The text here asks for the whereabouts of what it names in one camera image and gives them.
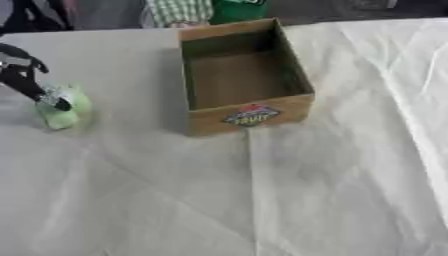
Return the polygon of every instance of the table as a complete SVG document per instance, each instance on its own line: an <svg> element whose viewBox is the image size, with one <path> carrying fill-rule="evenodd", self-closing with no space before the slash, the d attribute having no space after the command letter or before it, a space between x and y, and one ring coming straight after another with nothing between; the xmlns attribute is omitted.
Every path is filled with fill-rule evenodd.
<svg viewBox="0 0 448 256"><path fill-rule="evenodd" d="M2 255L448 253L448 20L287 29L300 124L188 138L174 30L10 35L95 121L45 130L0 88Z"/></svg>

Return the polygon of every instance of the box label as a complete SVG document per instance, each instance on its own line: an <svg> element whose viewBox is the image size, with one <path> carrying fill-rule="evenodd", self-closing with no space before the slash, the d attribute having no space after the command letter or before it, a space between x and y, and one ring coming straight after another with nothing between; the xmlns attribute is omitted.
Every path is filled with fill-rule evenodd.
<svg viewBox="0 0 448 256"><path fill-rule="evenodd" d="M280 115L280 111L268 106L252 104L240 109L238 113L223 120L225 123L243 127L257 126L268 119Z"/></svg>

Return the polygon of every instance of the cardboard box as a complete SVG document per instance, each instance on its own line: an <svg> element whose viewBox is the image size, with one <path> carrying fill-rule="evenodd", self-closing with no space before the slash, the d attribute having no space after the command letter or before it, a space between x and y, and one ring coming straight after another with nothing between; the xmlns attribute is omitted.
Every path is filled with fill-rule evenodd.
<svg viewBox="0 0 448 256"><path fill-rule="evenodd" d="M191 135L307 117L314 90L276 19L179 33Z"/></svg>

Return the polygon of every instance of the plaid shirt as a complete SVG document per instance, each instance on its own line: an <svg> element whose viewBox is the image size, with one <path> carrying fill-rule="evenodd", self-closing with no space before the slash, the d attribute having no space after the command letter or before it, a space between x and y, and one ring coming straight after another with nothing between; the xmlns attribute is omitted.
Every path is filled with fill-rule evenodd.
<svg viewBox="0 0 448 256"><path fill-rule="evenodd" d="M147 0L157 27L207 24L213 15L212 0Z"/></svg>

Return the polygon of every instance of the green object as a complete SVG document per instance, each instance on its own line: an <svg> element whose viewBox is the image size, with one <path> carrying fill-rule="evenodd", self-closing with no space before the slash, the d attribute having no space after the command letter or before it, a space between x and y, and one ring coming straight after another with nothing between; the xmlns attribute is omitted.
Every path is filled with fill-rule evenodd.
<svg viewBox="0 0 448 256"><path fill-rule="evenodd" d="M212 25L266 17L267 0L213 0L214 15Z"/></svg>
<svg viewBox="0 0 448 256"><path fill-rule="evenodd" d="M76 125L84 115L92 111L92 103L79 87L68 86L61 89L72 105L70 111L60 111L52 106L40 102L36 109L45 120L45 123L53 130L62 130Z"/></svg>

